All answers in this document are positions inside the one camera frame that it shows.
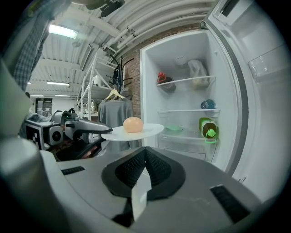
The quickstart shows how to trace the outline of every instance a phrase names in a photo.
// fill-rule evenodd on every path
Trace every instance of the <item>brick wall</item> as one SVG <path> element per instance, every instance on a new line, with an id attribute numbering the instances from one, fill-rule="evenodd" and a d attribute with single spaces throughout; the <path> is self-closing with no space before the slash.
<path id="1" fill-rule="evenodd" d="M 128 87 L 131 89 L 133 95 L 132 105 L 135 117 L 140 118 L 140 50 L 143 47 L 167 36 L 194 29 L 199 29 L 199 23 L 184 25 L 166 30 L 138 44 L 132 50 L 123 55 L 123 64 L 125 64 L 131 58 L 135 58 L 133 61 L 126 65 L 125 70 L 125 78 L 133 78 L 132 80 L 128 80 L 125 83 L 131 82 Z"/>

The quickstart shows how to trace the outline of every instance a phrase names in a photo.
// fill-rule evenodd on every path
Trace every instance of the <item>orange ball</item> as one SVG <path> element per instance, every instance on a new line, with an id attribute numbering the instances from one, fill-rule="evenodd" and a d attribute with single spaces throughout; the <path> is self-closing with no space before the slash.
<path id="1" fill-rule="evenodd" d="M 128 133 L 141 132 L 144 127 L 144 123 L 137 117 L 129 117 L 123 122 L 123 128 Z"/>

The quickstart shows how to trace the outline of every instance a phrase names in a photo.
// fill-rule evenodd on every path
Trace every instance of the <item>ceiling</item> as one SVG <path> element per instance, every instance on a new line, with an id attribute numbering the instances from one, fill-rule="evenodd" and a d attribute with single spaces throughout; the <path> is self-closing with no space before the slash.
<path id="1" fill-rule="evenodd" d="M 189 2 L 188 5 L 180 6 L 170 10 L 163 10 L 163 6 L 167 6 L 175 2 Z M 71 98 L 76 98 L 80 92 L 83 78 L 86 74 L 86 69 L 81 71 L 80 63 L 83 59 L 84 52 L 89 44 L 99 47 L 98 57 L 104 60 L 109 60 L 110 57 L 106 56 L 106 53 L 101 49 L 108 41 L 116 38 L 128 25 L 135 22 L 140 17 L 151 13 L 152 11 L 161 8 L 160 12 L 154 17 L 141 22 L 137 29 L 146 24 L 156 21 L 160 18 L 172 19 L 181 18 L 180 24 L 189 24 L 194 21 L 185 20 L 183 16 L 193 15 L 186 12 L 185 15 L 178 15 L 175 17 L 174 13 L 177 10 L 183 12 L 183 10 L 189 7 L 193 9 L 202 9 L 203 13 L 205 9 L 210 7 L 213 0 L 125 0 L 125 4 L 118 10 L 111 13 L 106 18 L 102 18 L 100 9 L 88 10 L 85 6 L 71 4 L 68 10 L 62 15 L 58 16 L 52 24 L 63 26 L 78 32 L 76 39 L 69 37 L 49 34 L 44 44 L 41 59 L 39 60 L 35 70 L 32 73 L 30 82 L 26 91 L 32 94 L 43 94 L 45 97 L 55 97 L 55 94 L 70 95 Z M 170 27 L 175 27 L 175 24 L 169 24 Z M 169 29 L 168 27 L 157 28 L 154 34 Z M 134 43 L 128 44 L 128 47 L 133 47 L 136 44 L 152 36 L 152 33 L 140 37 L 135 40 Z M 115 50 L 117 45 L 121 43 L 130 33 L 127 33 L 116 44 L 113 44 Z M 73 46 L 73 42 L 79 42 L 78 47 Z M 97 63 L 96 68 L 98 72 L 106 78 L 106 74 L 112 75 L 114 69 L 109 66 L 105 66 L 101 63 Z M 68 82 L 70 86 L 49 85 L 46 81 L 56 82 Z"/>

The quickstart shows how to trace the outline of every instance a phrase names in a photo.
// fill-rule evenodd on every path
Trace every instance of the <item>refrigerator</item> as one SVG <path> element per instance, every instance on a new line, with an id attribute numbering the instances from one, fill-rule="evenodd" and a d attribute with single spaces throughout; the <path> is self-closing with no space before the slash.
<path id="1" fill-rule="evenodd" d="M 207 75 L 192 77 L 191 60 Z M 157 83 L 159 72 L 172 78 L 173 92 Z M 265 201 L 290 172 L 290 89 L 290 54 L 273 21 L 253 0 L 220 0 L 199 30 L 141 49 L 141 118 L 165 126 L 142 145 L 210 162 Z M 207 99 L 216 109 L 201 109 Z M 205 142 L 201 117 L 216 122 L 217 142 Z"/>

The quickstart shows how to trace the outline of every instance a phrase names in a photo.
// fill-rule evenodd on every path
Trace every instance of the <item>red bottle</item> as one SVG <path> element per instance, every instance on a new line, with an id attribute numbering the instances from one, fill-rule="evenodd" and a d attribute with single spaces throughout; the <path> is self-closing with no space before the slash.
<path id="1" fill-rule="evenodd" d="M 171 77 L 167 77 L 163 72 L 160 72 L 158 75 L 158 84 L 172 82 L 173 79 Z M 176 85 L 174 83 L 169 83 L 160 86 L 166 92 L 174 92 L 176 90 Z"/>

